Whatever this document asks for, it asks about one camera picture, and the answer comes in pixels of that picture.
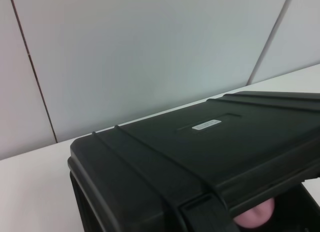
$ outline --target white label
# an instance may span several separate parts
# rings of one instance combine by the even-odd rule
[[[210,121],[207,121],[207,122],[204,122],[204,123],[201,123],[201,124],[198,124],[196,126],[193,126],[192,129],[195,129],[197,131],[200,131],[200,130],[203,130],[205,128],[208,128],[210,126],[213,126],[213,125],[216,125],[216,124],[219,124],[221,123],[220,120],[216,120],[216,119],[213,119],[213,120],[210,120]]]

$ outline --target panel seam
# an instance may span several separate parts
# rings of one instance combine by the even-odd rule
[[[41,95],[41,99],[42,99],[42,102],[43,102],[43,105],[44,105],[44,108],[45,108],[45,112],[46,112],[46,115],[48,117],[48,120],[49,120],[49,123],[50,123],[50,126],[51,126],[51,130],[52,130],[52,133],[53,133],[53,136],[54,136],[54,140],[55,140],[56,143],[58,143],[57,136],[56,136],[56,133],[55,133],[55,130],[54,130],[54,127],[53,127],[53,124],[52,124],[52,121],[51,121],[51,118],[50,118],[50,115],[49,115],[49,111],[48,111],[48,108],[47,108],[47,105],[46,105],[46,101],[45,101],[45,98],[44,98],[44,94],[42,92],[42,89],[41,89],[41,86],[40,86],[40,83],[39,83],[39,80],[38,80],[38,76],[37,76],[37,73],[36,73],[36,70],[35,70],[35,66],[34,66],[34,63],[32,61],[32,58],[31,58],[31,55],[30,55],[30,52],[29,52],[29,49],[28,49],[27,41],[26,41],[22,26],[21,26],[21,23],[20,23],[20,20],[19,20],[19,16],[18,16],[18,12],[17,12],[16,6],[15,6],[15,2],[14,2],[14,0],[10,0],[10,1],[11,1],[11,4],[12,4],[12,7],[13,7],[14,15],[15,15],[16,21],[17,21],[18,26],[19,26],[19,30],[20,30],[20,33],[21,33],[21,36],[22,36],[22,39],[23,39],[23,43],[24,43],[28,58],[29,58],[29,61],[30,61],[31,67],[32,67],[33,75],[34,75],[36,84],[38,86],[38,89],[39,89],[39,92],[40,92],[40,95]]]

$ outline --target white table surface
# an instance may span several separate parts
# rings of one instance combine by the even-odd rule
[[[230,93],[320,93],[319,82],[320,65],[315,65],[232,90]],[[199,100],[158,114],[204,101],[205,99]],[[70,139],[0,161],[0,232],[84,231],[67,165],[73,141],[74,139]],[[308,180],[304,186],[320,205],[320,179]]]

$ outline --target case lid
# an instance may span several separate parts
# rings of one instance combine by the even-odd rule
[[[79,138],[68,164],[108,231],[233,232],[316,177],[319,149],[318,94],[247,91]]]

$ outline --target pink object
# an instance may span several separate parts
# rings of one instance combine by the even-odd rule
[[[265,224],[271,218],[274,210],[275,199],[271,198],[238,215],[233,221],[243,228],[254,229]]]

